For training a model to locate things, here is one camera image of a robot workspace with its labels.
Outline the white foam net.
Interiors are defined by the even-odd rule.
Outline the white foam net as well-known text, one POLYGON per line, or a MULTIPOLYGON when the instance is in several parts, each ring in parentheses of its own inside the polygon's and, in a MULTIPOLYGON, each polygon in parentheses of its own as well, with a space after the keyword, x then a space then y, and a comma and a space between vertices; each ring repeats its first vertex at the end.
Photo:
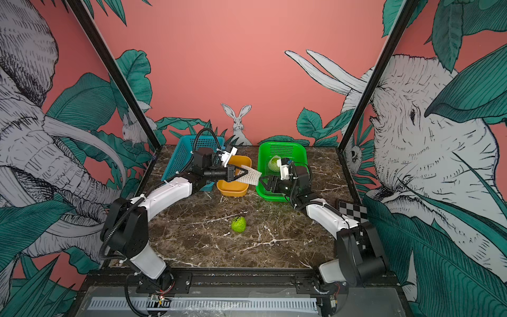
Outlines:
POLYGON ((257 186, 259 184, 262 173, 250 166, 242 165, 242 168, 246 170, 246 173, 241 175, 237 181, 243 184, 257 186))
POLYGON ((281 157, 274 156, 268 162, 268 169, 272 172, 279 173, 281 170, 281 157))

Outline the yellow plastic tub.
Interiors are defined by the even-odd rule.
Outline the yellow plastic tub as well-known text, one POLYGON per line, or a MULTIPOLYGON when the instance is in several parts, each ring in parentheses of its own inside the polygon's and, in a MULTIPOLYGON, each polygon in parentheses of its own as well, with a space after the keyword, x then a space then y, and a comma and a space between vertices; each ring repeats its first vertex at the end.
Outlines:
MULTIPOLYGON (((252 160, 247 156, 235 155, 230 159, 229 164, 239 167, 242 167, 243 165, 251 167, 252 160)), ((217 188, 224 196, 242 197, 246 195, 249 188, 249 184, 237 181, 225 182, 224 180, 220 180, 217 182, 217 188)))

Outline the bright green plastic basket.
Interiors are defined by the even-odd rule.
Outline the bright green plastic basket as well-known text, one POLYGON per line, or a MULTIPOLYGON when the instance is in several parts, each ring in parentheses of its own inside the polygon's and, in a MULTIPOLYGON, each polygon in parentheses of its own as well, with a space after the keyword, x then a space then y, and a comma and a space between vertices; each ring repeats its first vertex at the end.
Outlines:
POLYGON ((293 142, 269 141, 259 147, 257 170, 262 176, 280 176, 277 161, 287 158, 297 166, 308 163, 306 149, 293 142))

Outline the teal plastic basket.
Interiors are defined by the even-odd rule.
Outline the teal plastic basket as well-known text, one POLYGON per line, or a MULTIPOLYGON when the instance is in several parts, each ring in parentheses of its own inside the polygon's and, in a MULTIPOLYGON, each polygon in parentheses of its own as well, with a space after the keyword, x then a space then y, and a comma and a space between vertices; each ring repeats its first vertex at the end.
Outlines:
MULTIPOLYGON (((195 136, 182 136, 176 145, 174 153, 172 154, 169 164, 166 167, 164 174, 162 175, 161 180, 168 180, 170 177, 173 177, 176 172, 181 172, 182 169, 186 166, 186 164, 192 158, 192 150, 194 146, 195 136)), ((212 136, 200 136, 196 149, 201 147, 207 148, 217 148, 215 140, 212 136)))

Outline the green custard apple back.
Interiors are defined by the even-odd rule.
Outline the green custard apple back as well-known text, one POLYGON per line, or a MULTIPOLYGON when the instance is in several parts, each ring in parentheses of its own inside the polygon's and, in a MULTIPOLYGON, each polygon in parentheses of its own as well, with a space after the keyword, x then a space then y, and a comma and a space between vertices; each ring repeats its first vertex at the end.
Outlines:
POLYGON ((231 223, 231 229, 234 232, 242 233, 246 230, 247 222, 244 217, 237 217, 231 223))

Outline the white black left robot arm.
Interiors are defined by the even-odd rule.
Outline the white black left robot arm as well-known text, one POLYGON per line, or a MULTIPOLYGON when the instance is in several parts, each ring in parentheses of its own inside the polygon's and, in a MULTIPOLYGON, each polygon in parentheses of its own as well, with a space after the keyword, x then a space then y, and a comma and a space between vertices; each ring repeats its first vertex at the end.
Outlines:
POLYGON ((248 167, 231 165, 237 148, 222 149, 209 128, 195 135, 192 158, 169 180, 164 180, 147 194, 132 199, 118 198, 100 234, 101 260, 127 262, 136 272, 151 280, 166 271, 166 262, 149 244, 149 222, 171 205, 199 192, 207 182, 238 182, 251 175, 248 167))

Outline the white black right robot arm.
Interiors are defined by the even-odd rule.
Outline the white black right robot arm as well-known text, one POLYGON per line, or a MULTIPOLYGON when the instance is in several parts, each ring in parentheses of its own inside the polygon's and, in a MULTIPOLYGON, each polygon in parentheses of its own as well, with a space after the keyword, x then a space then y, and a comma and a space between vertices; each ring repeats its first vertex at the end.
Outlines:
POLYGON ((349 217, 320 197, 312 189, 308 165, 287 158, 277 164, 278 175, 261 176, 259 184, 267 192, 282 194, 293 209, 317 222, 335 239, 335 259, 318 267, 325 284, 357 287, 388 273, 388 257, 373 224, 349 217))

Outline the black white checkerboard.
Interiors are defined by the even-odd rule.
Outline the black white checkerboard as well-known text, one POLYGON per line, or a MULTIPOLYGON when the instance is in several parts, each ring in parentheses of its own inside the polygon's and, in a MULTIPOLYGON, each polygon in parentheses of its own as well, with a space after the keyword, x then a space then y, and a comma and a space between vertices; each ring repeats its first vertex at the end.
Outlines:
POLYGON ((337 201, 336 207, 342 214, 347 215, 349 218, 352 218, 359 223, 365 223, 368 221, 368 210, 364 206, 337 201))

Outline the black left frame post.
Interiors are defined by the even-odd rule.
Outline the black left frame post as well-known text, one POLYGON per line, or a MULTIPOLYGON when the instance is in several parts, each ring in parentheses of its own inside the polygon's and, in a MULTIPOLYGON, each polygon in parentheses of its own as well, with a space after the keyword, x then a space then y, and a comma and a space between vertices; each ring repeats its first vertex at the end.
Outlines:
POLYGON ((87 11, 84 1, 69 0, 67 1, 67 4, 90 40, 96 53, 102 60, 104 66, 107 68, 109 75, 112 77, 113 82, 120 91, 120 95, 125 99, 129 108, 138 119, 138 123, 140 124, 142 130, 146 133, 148 140, 156 151, 160 150, 162 145, 158 142, 157 136, 154 134, 153 129, 150 127, 144 113, 141 111, 133 91, 128 85, 125 76, 120 71, 116 60, 109 50, 109 47, 104 42, 104 38, 97 29, 90 13, 87 11))

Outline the black frame post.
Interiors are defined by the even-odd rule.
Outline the black frame post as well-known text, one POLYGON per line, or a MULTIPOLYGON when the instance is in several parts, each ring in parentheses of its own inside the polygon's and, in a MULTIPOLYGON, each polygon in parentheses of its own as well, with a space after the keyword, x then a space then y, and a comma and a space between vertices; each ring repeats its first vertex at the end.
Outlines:
POLYGON ((109 75, 112 77, 113 82, 120 91, 120 95, 125 99, 129 108, 138 119, 138 123, 140 124, 142 130, 146 133, 148 140, 156 151, 160 150, 162 145, 158 142, 157 136, 154 134, 153 129, 150 127, 144 113, 141 111, 133 91, 128 85, 125 76, 120 71, 116 60, 109 50, 109 47, 104 42, 104 38, 97 29, 90 13, 87 11, 84 1, 69 0, 67 1, 67 4, 90 40, 96 53, 102 60, 104 66, 107 68, 109 75))
POLYGON ((409 0, 404 1, 401 6, 400 12, 396 18, 396 23, 394 24, 391 33, 387 39, 387 42, 380 54, 380 57, 377 61, 375 68, 373 69, 372 75, 367 83, 367 87, 361 95, 358 106, 355 109, 353 117, 349 123, 349 126, 343 136, 342 141, 337 149, 339 154, 343 154, 345 152, 346 145, 348 144, 356 126, 358 125, 360 118, 370 103, 371 97, 384 74, 385 69, 388 66, 389 59, 393 55, 405 29, 410 21, 411 16, 417 8, 419 1, 409 0))

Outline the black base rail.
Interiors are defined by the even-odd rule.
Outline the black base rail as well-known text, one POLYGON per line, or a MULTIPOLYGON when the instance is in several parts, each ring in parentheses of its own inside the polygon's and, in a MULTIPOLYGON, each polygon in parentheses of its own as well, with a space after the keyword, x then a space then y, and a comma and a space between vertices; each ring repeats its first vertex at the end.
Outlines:
POLYGON ((164 296, 196 295, 198 291, 240 291, 289 289, 297 295, 322 297, 328 291, 344 295, 358 288, 395 289, 401 285, 392 272, 377 273, 366 279, 330 269, 255 269, 255 268, 168 268, 157 279, 143 273, 134 275, 137 292, 164 296))

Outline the black right frame post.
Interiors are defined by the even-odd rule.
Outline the black right frame post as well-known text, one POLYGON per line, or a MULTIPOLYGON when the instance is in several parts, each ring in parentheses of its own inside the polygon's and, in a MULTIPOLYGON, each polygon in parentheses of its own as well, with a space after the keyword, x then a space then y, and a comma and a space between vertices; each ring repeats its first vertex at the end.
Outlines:
POLYGON ((380 57, 377 61, 375 68, 373 69, 372 75, 367 83, 367 87, 361 95, 358 106, 355 109, 353 117, 349 123, 349 126, 343 136, 342 141, 337 149, 339 154, 343 154, 345 152, 346 145, 348 144, 356 126, 358 125, 360 118, 370 103, 371 97, 384 74, 385 69, 388 66, 389 59, 393 55, 405 29, 410 21, 411 16, 417 8, 419 1, 409 0, 404 1, 401 6, 400 12, 396 18, 396 23, 394 24, 391 33, 387 39, 387 42, 380 54, 380 57))

